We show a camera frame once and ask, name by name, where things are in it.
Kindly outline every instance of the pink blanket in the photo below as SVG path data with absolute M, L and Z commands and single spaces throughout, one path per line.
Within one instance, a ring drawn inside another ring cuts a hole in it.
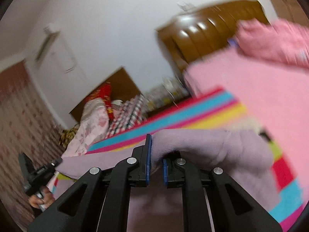
M 237 42 L 252 57 L 309 69 L 309 29 L 279 19 L 271 25 L 258 20 L 239 21 Z
M 282 63 L 257 60 L 229 47 L 189 66 L 184 77 L 199 97 L 221 85 L 248 107 L 288 156 L 309 200 L 309 75 Z

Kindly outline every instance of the brown leather headboard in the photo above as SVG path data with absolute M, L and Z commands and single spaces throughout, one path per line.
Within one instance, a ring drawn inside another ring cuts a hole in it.
M 111 100 L 120 99 L 122 101 L 127 101 L 127 100 L 130 100 L 131 98 L 135 97 L 136 95 L 141 94 L 140 90 L 137 88 L 135 83 L 132 81 L 130 76 L 127 74 L 126 70 L 123 67 L 121 67 L 113 75 L 111 75 L 108 79 L 106 79 L 100 85 L 98 85 L 88 95 L 93 93 L 102 84 L 104 84 L 106 82 L 110 82 L 111 85 L 112 85 Z M 75 106 L 75 108 L 72 111 L 70 111 L 70 114 L 73 116 L 73 118 L 78 123 L 80 122 L 80 119 L 81 119 L 81 116 L 82 116 L 82 111 L 84 110 L 85 104 L 86 104 L 85 101 L 82 100 L 77 106 Z
M 253 18 L 269 23 L 257 0 L 235 0 L 178 15 L 157 32 L 183 72 L 189 63 L 225 47 L 238 20 Z

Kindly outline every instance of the pink bed sheet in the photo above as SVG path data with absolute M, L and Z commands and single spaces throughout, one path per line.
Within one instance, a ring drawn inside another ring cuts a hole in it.
M 287 155 L 309 200 L 309 72 L 257 60 L 228 47 L 188 67 L 187 85 L 199 97 L 221 85 L 238 97 Z

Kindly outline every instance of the striped blanket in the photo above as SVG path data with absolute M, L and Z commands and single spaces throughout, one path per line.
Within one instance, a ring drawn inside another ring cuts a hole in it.
M 91 145 L 87 154 L 118 151 L 133 147 L 145 139 L 145 134 L 155 133 L 161 129 L 254 129 L 269 144 L 274 155 L 272 169 L 278 184 L 280 203 L 269 213 L 281 224 L 283 231 L 287 231 L 296 221 L 304 208 L 302 191 L 295 175 L 288 166 L 279 145 L 270 138 L 243 104 L 233 95 L 222 88 L 203 95 L 198 99 L 189 99 L 178 106 L 171 107 L 156 115 L 141 125 L 118 135 Z M 55 187 L 63 181 L 71 180 L 61 174 L 58 175 Z

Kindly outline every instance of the ceiling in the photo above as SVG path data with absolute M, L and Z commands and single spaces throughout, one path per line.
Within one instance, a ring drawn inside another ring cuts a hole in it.
M 0 21 L 0 60 L 21 52 L 49 0 L 13 0 Z

